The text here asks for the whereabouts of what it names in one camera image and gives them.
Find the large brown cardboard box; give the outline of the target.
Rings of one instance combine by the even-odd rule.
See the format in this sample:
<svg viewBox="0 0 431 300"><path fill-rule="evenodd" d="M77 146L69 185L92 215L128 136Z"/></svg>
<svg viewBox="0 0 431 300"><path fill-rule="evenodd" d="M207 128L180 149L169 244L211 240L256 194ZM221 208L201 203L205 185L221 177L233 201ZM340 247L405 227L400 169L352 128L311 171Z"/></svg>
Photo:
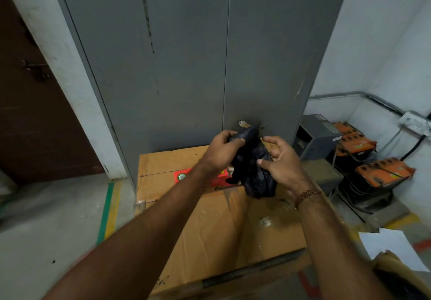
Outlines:
<svg viewBox="0 0 431 300"><path fill-rule="evenodd" d="M245 297L311 265L293 198L206 188L148 300Z"/></svg>

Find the orange black battery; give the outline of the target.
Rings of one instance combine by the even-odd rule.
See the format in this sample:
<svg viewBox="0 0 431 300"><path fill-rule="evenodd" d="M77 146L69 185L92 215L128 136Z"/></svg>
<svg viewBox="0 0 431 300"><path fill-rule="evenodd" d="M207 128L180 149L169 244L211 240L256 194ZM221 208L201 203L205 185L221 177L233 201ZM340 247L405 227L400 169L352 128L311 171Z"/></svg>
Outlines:
<svg viewBox="0 0 431 300"><path fill-rule="evenodd" d="M395 188L413 178L416 168L408 166L396 157L364 163L355 168L360 181L373 188Z"/></svg>
<svg viewBox="0 0 431 300"><path fill-rule="evenodd" d="M377 142L368 139L360 130L347 122L336 122L332 124L340 133L341 139L335 148L337 157L344 157L352 154L358 156L368 156L371 152L376 152Z"/></svg>

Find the person's right forearm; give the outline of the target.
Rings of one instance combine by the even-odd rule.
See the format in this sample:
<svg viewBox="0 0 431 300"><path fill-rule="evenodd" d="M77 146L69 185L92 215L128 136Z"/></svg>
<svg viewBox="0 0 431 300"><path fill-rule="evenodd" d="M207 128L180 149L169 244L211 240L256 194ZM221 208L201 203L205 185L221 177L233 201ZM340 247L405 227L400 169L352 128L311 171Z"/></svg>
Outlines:
<svg viewBox="0 0 431 300"><path fill-rule="evenodd" d="M322 300L394 300L321 192L297 200L297 210Z"/></svg>

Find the person's left forearm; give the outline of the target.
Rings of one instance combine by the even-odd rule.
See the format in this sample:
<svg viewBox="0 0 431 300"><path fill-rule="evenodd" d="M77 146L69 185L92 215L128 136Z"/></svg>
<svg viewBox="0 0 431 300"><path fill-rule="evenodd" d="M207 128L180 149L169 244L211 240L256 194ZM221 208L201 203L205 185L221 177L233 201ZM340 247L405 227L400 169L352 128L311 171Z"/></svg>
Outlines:
<svg viewBox="0 0 431 300"><path fill-rule="evenodd" d="M197 165L92 250L42 300L145 300L205 188L216 178Z"/></svg>

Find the brown wooden door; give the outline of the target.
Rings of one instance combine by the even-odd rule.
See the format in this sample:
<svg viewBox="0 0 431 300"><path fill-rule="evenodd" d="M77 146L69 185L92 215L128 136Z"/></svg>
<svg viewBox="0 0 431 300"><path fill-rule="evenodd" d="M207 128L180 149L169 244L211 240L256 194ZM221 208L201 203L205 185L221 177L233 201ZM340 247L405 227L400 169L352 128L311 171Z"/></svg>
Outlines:
<svg viewBox="0 0 431 300"><path fill-rule="evenodd" d="M37 82L23 59L46 63L13 1L0 0L0 171L19 186L104 173L51 69Z"/></svg>

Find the metal door latch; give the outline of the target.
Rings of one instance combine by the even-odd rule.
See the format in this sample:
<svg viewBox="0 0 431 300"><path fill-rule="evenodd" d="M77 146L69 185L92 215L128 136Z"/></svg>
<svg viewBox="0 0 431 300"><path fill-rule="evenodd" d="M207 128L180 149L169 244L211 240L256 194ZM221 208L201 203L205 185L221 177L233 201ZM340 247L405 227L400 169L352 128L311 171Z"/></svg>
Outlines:
<svg viewBox="0 0 431 300"><path fill-rule="evenodd" d="M43 83L46 80L49 80L52 78L49 65L46 63L41 63L41 64L30 63L29 61L23 59L22 66L27 72L30 72L31 76L37 82Z"/></svg>

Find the white wall socket box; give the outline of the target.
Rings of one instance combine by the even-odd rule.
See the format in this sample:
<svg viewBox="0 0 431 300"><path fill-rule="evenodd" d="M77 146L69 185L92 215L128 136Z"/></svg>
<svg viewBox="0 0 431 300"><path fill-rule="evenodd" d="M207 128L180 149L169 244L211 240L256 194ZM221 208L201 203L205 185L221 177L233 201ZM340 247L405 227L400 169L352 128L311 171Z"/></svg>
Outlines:
<svg viewBox="0 0 431 300"><path fill-rule="evenodd" d="M398 120L399 125L420 136L431 136L431 118L415 111L406 111Z"/></svg>

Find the grey inverter unit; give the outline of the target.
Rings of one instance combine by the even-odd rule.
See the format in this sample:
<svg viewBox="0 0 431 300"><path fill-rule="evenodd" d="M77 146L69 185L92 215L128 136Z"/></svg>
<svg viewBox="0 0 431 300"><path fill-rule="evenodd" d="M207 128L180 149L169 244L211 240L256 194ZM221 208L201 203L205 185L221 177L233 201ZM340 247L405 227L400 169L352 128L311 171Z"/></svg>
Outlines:
<svg viewBox="0 0 431 300"><path fill-rule="evenodd" d="M326 158L335 149L342 133L321 114L302 116L293 149L301 161Z"/></svg>

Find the black plastic bag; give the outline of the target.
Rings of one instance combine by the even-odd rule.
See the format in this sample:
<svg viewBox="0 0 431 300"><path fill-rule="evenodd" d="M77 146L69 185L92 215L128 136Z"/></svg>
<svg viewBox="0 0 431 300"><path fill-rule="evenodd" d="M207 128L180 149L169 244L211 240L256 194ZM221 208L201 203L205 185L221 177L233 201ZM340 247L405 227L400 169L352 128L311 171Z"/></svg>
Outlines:
<svg viewBox="0 0 431 300"><path fill-rule="evenodd" d="M263 169L257 160L272 161L269 151L259 137L259 125L243 128L228 142L244 139L245 145L238 149L231 165L232 176L226 179L228 184L241 184L248 196L261 199L275 197L277 182L268 170Z"/></svg>

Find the person's right hand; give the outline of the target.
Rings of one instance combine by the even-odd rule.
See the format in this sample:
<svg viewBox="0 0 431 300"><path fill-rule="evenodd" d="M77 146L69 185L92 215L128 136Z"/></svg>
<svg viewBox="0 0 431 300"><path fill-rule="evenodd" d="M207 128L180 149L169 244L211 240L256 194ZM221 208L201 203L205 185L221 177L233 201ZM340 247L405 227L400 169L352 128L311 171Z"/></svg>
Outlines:
<svg viewBox="0 0 431 300"><path fill-rule="evenodd" d="M272 161L279 162L278 167L274 171L268 172L294 199L300 202L311 195L320 193L305 171L299 156L286 141L273 136L265 136L263 141L277 146L276 149L270 149L269 152Z"/></svg>

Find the grey concrete block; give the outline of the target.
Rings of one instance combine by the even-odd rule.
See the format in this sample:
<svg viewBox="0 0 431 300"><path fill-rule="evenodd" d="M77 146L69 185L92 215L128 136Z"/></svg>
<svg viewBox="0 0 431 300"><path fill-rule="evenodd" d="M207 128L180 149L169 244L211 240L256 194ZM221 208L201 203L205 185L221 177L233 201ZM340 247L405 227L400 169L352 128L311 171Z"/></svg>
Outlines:
<svg viewBox="0 0 431 300"><path fill-rule="evenodd" d="M343 180L343 175L326 159L307 160L302 164L309 176L327 196L336 190Z"/></svg>

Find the white paper sheet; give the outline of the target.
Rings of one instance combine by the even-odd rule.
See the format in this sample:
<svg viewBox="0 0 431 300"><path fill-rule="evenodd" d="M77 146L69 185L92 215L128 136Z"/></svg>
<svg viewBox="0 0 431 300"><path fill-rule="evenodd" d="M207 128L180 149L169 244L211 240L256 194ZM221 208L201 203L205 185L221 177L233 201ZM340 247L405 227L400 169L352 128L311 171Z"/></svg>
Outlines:
<svg viewBox="0 0 431 300"><path fill-rule="evenodd" d="M358 232L358 234L370 259L375 259L378 254L390 251L411 270L430 272L406 238L404 232L380 228L377 233Z"/></svg>

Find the person's left hand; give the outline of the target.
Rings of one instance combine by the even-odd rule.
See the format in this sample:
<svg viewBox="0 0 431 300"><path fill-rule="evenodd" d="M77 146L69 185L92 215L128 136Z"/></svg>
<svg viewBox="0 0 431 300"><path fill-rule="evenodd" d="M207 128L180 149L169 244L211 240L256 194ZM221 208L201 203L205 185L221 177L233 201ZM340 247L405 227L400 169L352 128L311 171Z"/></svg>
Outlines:
<svg viewBox="0 0 431 300"><path fill-rule="evenodd" d="M208 176L216 177L226 169L234 159L239 149L230 149L228 142L237 133L231 130L223 130L217 134L208 146L197 167L202 169Z"/></svg>

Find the grey wall conduit pipe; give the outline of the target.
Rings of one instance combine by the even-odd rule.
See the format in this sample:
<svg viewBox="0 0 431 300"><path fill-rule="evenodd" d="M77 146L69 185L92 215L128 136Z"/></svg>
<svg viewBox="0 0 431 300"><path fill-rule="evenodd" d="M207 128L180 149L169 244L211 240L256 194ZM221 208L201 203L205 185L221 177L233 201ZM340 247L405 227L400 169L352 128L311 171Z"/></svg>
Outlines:
<svg viewBox="0 0 431 300"><path fill-rule="evenodd" d="M348 97L361 97L363 99L369 100L377 104L378 106L384 108L385 110L396 114L399 117L402 117L406 113L406 110L403 110L402 108L396 106L395 104L387 100L384 100L382 97L376 96L369 92L360 91L360 90L309 96L308 101L320 101L320 100L348 98Z"/></svg>

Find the grey metal cabinet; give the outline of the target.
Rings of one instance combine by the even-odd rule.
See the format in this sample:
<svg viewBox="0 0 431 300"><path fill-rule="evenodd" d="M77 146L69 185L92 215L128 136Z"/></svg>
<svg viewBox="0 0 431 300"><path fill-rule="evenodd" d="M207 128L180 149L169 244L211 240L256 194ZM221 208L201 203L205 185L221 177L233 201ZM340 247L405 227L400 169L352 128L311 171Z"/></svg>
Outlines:
<svg viewBox="0 0 431 300"><path fill-rule="evenodd" d="M59 0L137 187L238 122L292 143L343 0Z"/></svg>

